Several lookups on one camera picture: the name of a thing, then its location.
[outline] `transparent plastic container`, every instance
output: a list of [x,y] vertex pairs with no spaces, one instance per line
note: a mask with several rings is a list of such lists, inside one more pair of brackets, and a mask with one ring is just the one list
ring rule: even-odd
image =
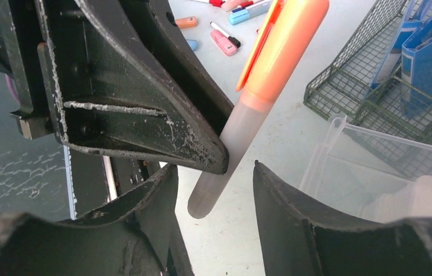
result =
[[432,216],[432,145],[346,119],[341,114],[329,119],[326,139],[316,147],[299,189],[341,212],[380,223]]

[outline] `marker cap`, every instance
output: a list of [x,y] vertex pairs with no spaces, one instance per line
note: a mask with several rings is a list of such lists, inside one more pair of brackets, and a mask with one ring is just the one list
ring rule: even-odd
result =
[[175,24],[181,29],[192,28],[197,26],[197,18],[195,16],[189,16],[175,20]]
[[192,51],[197,50],[197,47],[199,45],[199,43],[197,42],[197,40],[193,40],[193,39],[186,39],[187,43],[190,46],[190,49],[192,49]]
[[250,19],[250,13],[246,9],[242,9],[235,13],[231,13],[229,17],[229,21],[231,25],[239,24],[248,19]]
[[209,0],[209,3],[214,7],[221,7],[224,4],[223,0]]

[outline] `orange marker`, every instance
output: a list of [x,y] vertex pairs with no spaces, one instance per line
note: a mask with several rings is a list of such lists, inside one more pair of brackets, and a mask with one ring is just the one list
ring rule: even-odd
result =
[[258,32],[236,90],[243,90],[221,133],[230,153],[223,175],[203,172],[189,198],[192,217],[214,207],[284,89],[329,8],[329,0],[275,0]]
[[197,18],[195,16],[180,18],[175,20],[175,24],[181,29],[192,28],[197,26]]

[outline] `highlighter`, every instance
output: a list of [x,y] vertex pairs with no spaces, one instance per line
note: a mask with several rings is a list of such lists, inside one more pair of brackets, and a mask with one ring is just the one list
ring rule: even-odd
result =
[[242,3],[246,2],[246,1],[248,1],[248,0],[228,0],[221,5],[221,8],[225,12],[228,12],[228,11],[234,9],[235,7],[237,7],[238,5],[241,5]]
[[197,18],[195,16],[180,18],[175,20],[175,24],[181,29],[192,28],[197,26]]
[[251,5],[256,4],[256,3],[258,3],[258,2],[261,2],[261,1],[262,1],[262,0],[253,0],[253,1],[246,1],[246,2],[243,2],[243,3],[241,3],[241,5],[238,5],[238,6],[236,7],[236,9],[232,10],[231,12],[232,12],[232,13],[238,12],[238,11],[240,11],[240,10],[242,10],[242,9],[244,9],[244,8],[246,8],[246,7],[248,7],[248,6],[251,6]]
[[238,50],[238,48],[232,42],[230,42],[229,39],[223,35],[223,33],[219,32],[219,30],[213,30],[211,32],[211,38],[227,56],[234,55]]
[[231,25],[239,24],[255,16],[268,12],[273,0],[263,0],[244,9],[231,13],[229,21]]
[[329,7],[328,0],[275,0],[258,32],[236,90],[242,90],[220,135],[230,154],[223,175],[203,172],[189,198],[188,211],[205,217],[248,150],[284,89]]

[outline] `highlighter cap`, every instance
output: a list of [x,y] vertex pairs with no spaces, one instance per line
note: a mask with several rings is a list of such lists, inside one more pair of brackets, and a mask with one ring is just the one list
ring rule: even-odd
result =
[[197,18],[195,16],[189,16],[175,20],[175,24],[181,29],[192,28],[197,26]]
[[242,9],[235,13],[231,13],[229,17],[229,21],[231,25],[239,24],[248,19],[250,19],[250,13],[246,9]]
[[199,43],[197,42],[197,40],[193,40],[193,39],[186,39],[186,40],[190,46],[190,49],[192,49],[192,51],[197,50],[197,47],[199,46]]

